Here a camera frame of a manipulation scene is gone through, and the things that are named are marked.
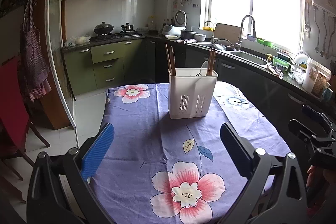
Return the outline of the person's right hand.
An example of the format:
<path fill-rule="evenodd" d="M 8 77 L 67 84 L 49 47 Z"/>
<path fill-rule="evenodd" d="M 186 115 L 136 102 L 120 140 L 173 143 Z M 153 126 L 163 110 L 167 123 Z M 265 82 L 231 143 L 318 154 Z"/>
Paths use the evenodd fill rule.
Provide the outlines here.
<path fill-rule="evenodd" d="M 311 218 L 335 187 L 335 170 L 311 166 L 307 171 L 307 214 Z"/>

